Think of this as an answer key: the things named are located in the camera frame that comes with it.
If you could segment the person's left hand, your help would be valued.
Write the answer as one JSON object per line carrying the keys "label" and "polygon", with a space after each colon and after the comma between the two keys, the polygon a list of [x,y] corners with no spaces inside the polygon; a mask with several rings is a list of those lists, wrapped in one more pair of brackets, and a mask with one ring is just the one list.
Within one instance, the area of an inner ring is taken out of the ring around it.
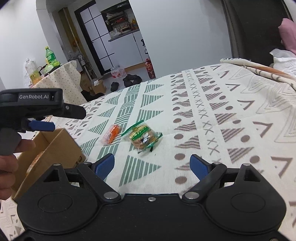
{"label": "person's left hand", "polygon": [[1,156],[0,161],[0,198],[1,200],[7,200],[11,194],[11,187],[16,181],[15,172],[18,169],[18,160],[14,153],[22,153],[29,151],[35,147],[35,142],[33,140],[22,139],[18,146],[16,147],[13,154],[10,156]]}

